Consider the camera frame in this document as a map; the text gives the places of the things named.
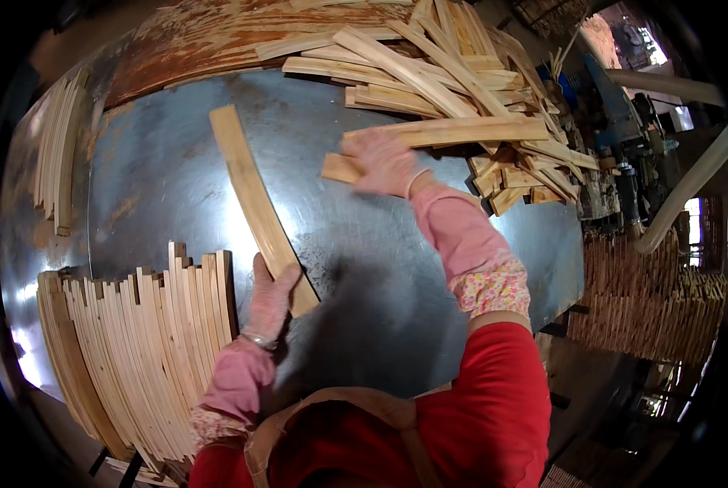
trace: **pink glove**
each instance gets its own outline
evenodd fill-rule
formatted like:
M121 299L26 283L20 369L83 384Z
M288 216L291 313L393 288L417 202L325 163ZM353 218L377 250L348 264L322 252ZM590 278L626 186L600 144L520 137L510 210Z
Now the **pink glove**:
M276 280L266 268L261 253L253 258L253 302L250 323L242 335L258 345L269 346L280 336L288 315L288 296L301 276L299 265L290 265Z
M342 141L342 152L353 156L364 176L354 188L359 191L409 198L410 187L418 176L430 172L417 165L415 152L393 134L369 129Z

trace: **brown apron strap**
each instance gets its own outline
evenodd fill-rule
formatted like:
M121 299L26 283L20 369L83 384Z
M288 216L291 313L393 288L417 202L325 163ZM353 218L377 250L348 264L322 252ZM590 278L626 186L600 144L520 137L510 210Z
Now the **brown apron strap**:
M346 401L365 410L400 431L404 445L413 461L418 479L425 488L439 488L437 473L434 471L432 459L423 445L417 432L417 415L415 402L401 400L382 391L355 386L325 388L304 398L296 405L277 412L267 418L255 430L244 446L244 459L253 477L255 488L269 488L269 457L272 448L285 434L284 428L288 420L309 405L322 401Z

